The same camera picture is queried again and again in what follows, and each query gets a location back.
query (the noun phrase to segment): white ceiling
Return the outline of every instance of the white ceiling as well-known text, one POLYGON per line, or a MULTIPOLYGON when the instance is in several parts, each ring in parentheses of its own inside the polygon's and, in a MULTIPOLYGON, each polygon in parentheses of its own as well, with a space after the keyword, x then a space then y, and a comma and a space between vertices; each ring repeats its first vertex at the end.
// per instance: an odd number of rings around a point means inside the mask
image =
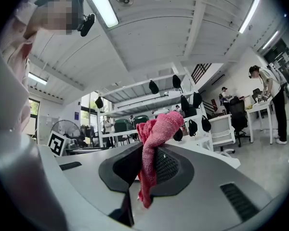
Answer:
MULTIPOLYGON (((84 38, 39 32, 32 50, 39 66, 31 63, 31 72, 48 83, 29 85, 69 103, 92 91, 171 74, 173 59, 183 66, 227 63, 240 57, 235 50, 242 42, 261 47, 283 19, 273 0, 261 0, 251 31, 241 35, 252 0, 134 0, 131 7, 117 1, 110 0, 119 19, 112 28, 97 20, 84 38)), ((85 0, 85 14, 92 8, 85 0)))

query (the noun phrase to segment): white sneaker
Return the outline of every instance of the white sneaker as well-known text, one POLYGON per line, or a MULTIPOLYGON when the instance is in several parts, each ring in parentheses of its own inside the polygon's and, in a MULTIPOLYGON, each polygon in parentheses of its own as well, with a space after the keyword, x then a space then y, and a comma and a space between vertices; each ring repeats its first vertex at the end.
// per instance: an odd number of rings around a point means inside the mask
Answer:
POLYGON ((287 144, 287 141, 280 141, 279 139, 276 140, 277 144, 287 144))

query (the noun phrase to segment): green chair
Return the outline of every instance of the green chair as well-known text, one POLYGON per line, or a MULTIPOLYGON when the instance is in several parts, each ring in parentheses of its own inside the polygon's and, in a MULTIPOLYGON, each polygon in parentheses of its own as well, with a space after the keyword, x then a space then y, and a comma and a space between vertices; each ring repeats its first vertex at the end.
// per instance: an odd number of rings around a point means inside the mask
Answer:
MULTIPOLYGON (((116 120, 115 124, 114 124, 115 133, 127 131, 128 130, 127 129, 127 125, 128 125, 127 123, 129 123, 129 122, 126 119, 116 120)), ((128 139, 128 137, 124 138, 123 135, 119 135, 119 136, 117 136, 117 141, 120 142, 121 145, 122 145, 122 142, 123 142, 123 144, 124 144, 125 141, 129 142, 129 139, 128 139)))
POLYGON ((147 115, 139 115, 139 116, 136 116, 134 118, 134 127, 136 128, 136 125, 138 123, 143 123, 143 122, 147 122, 149 120, 149 117, 147 115))

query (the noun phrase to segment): white chair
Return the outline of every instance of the white chair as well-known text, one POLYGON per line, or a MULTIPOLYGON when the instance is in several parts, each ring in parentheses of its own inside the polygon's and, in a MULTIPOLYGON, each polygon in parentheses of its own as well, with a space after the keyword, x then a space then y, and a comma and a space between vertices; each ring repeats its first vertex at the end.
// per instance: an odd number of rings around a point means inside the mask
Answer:
POLYGON ((234 149, 223 149, 223 146, 236 142, 235 129, 231 125, 230 115, 219 116, 209 120, 211 123, 211 135, 213 146, 220 146, 221 151, 216 152, 231 157, 227 152, 235 153, 234 149))

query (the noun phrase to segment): black bag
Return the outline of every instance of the black bag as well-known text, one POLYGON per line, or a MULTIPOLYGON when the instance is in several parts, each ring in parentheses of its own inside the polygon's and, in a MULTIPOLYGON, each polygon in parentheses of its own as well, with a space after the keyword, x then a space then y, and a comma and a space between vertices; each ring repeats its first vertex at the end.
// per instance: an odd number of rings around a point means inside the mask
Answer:
POLYGON ((174 139, 175 141, 181 141, 182 138, 183 138, 183 132, 182 132, 182 130, 179 128, 179 130, 176 131, 176 133, 174 134, 173 139, 174 139))
POLYGON ((191 117, 197 115, 197 109, 193 107, 192 104, 189 104, 189 108, 187 111, 184 111, 184 118, 191 117))
POLYGON ((158 86, 152 80, 149 83, 149 88, 150 88, 152 94, 157 94, 159 92, 158 86))
POLYGON ((99 109, 104 106, 101 97, 98 97, 98 99, 95 101, 95 104, 96 104, 97 108, 99 108, 99 109))
POLYGON ((201 103, 202 103, 202 96, 200 95, 200 93, 195 93, 194 92, 193 107, 198 109, 199 105, 201 105, 201 103))
POLYGON ((189 120, 188 122, 188 130, 189 130, 189 136, 195 136, 196 132, 198 131, 197 123, 193 120, 189 120))
POLYGON ((211 123, 204 115, 202 116, 201 124, 202 124, 202 129, 205 132, 209 132, 211 130, 211 123))
POLYGON ((176 89, 179 89, 181 87, 181 80, 176 75, 172 77, 172 85, 176 89))
POLYGON ((183 95, 181 95, 181 109, 185 112, 189 109, 189 103, 183 95))

